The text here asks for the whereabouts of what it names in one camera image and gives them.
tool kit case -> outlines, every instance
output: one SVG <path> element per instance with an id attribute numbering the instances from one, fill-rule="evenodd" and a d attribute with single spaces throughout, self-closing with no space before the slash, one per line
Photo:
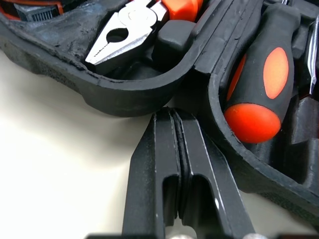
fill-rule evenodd
<path id="1" fill-rule="evenodd" d="M 286 46 L 291 47 L 295 66 L 287 74 L 295 75 L 295 83 L 278 134 L 266 142 L 243 143 L 224 117 L 237 66 L 263 29 L 267 9 L 280 9 L 281 2 L 204 1 L 194 22 L 167 21 L 142 54 L 111 70 L 85 61 L 103 27 L 127 0 L 78 1 L 44 21 L 11 20 L 0 14 L 0 48 L 16 64 L 52 77 L 80 93 L 90 106 L 115 116 L 154 113 L 178 90 L 193 91 L 182 101 L 199 102 L 194 115 L 225 155 L 239 189 L 261 194 L 319 227 L 318 86 L 311 96 L 305 93 L 311 84 L 305 58 L 309 28 L 319 14 L 317 1 L 287 3 L 299 11 L 291 46 Z M 318 58 L 315 63 L 318 72 Z"/>

orange pliers handle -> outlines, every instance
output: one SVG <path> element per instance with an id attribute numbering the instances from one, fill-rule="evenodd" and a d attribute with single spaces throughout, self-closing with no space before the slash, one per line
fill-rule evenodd
<path id="1" fill-rule="evenodd" d="M 169 11 L 170 20 L 195 21 L 203 0 L 161 0 Z"/>

metal screw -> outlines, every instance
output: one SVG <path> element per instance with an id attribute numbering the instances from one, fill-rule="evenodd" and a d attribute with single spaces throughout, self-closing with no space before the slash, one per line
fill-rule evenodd
<path id="1" fill-rule="evenodd" d="M 250 233 L 243 237 L 243 239 L 267 239 L 267 237 L 257 234 L 257 233 Z"/>
<path id="2" fill-rule="evenodd" d="M 175 235 L 170 237 L 169 239 L 194 239 L 188 235 Z"/>

screwdriver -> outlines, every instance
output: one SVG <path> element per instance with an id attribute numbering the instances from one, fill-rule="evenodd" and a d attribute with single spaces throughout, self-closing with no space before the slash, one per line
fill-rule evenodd
<path id="1" fill-rule="evenodd" d="M 291 42 L 300 21 L 296 8 L 281 3 L 267 7 L 259 34 L 239 63 L 224 116 L 242 142 L 267 141 L 281 128 L 293 91 Z"/>
<path id="2" fill-rule="evenodd" d="M 317 60 L 317 50 L 318 50 L 318 27 L 319 27 L 319 15 L 317 16 L 315 22 L 313 23 L 312 34 L 309 42 L 309 52 L 307 57 L 307 67 L 309 70 L 311 82 L 309 94 L 312 95 L 316 82 L 316 60 Z"/>

white surface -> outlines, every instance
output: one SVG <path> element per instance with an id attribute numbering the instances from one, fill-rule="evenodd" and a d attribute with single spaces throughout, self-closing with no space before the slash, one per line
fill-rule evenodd
<path id="1" fill-rule="evenodd" d="M 1 238 L 120 233 L 130 158 L 149 119 L 103 114 L 0 52 Z M 243 199 L 261 234 L 314 233 L 259 196 Z"/>

